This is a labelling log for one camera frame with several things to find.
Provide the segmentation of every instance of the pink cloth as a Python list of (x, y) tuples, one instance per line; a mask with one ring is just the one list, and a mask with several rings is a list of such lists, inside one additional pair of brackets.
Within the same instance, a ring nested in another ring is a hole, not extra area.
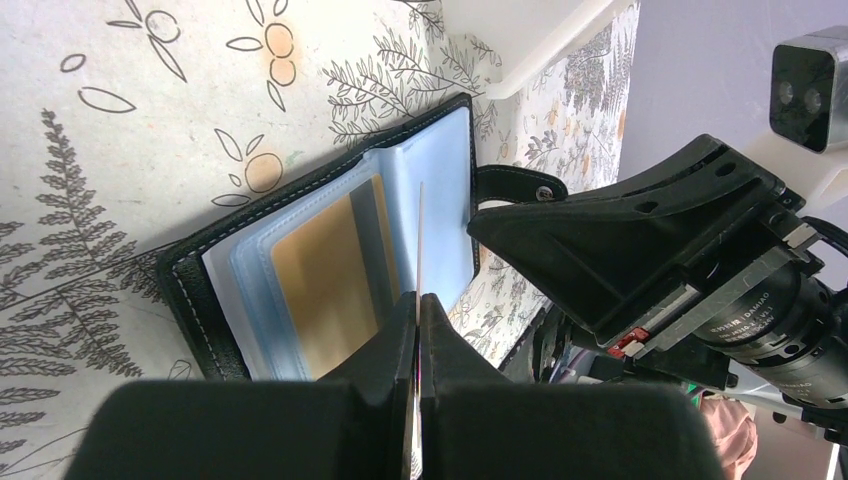
[(728, 480), (740, 480), (757, 455), (757, 426), (748, 409), (727, 399), (704, 399), (701, 402), (712, 432), (713, 444)]

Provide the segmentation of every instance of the depth camera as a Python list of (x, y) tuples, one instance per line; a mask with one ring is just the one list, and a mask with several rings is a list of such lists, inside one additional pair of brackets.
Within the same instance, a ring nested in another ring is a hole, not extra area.
[(775, 47), (769, 123), (774, 133), (816, 153), (848, 146), (848, 27)]

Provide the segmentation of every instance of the table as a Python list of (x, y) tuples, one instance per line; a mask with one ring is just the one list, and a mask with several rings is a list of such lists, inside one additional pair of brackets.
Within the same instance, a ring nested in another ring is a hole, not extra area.
[[(6, 6), (0, 476), (61, 476), (122, 382), (198, 376), (158, 252), (455, 92), (481, 164), (615, 181), (638, 14), (490, 101), (497, 53), (449, 38), (438, 3)], [(484, 251), (451, 320), (498, 364), (543, 301)]]

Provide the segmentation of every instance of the black leather wallet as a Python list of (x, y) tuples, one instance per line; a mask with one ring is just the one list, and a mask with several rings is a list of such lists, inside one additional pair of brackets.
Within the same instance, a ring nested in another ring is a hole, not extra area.
[(478, 168), (471, 112), (458, 95), (160, 257), (163, 297), (206, 378), (328, 373), (389, 321), (400, 294), (436, 293), (448, 309), (459, 298), (480, 268), (466, 232), (480, 203), (566, 197), (549, 175)]

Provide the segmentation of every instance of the metal snap fastener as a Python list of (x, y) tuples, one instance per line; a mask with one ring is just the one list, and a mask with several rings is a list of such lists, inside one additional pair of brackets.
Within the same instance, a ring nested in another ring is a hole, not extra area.
[(554, 191), (550, 187), (539, 187), (536, 189), (536, 200), (547, 202), (554, 199)]

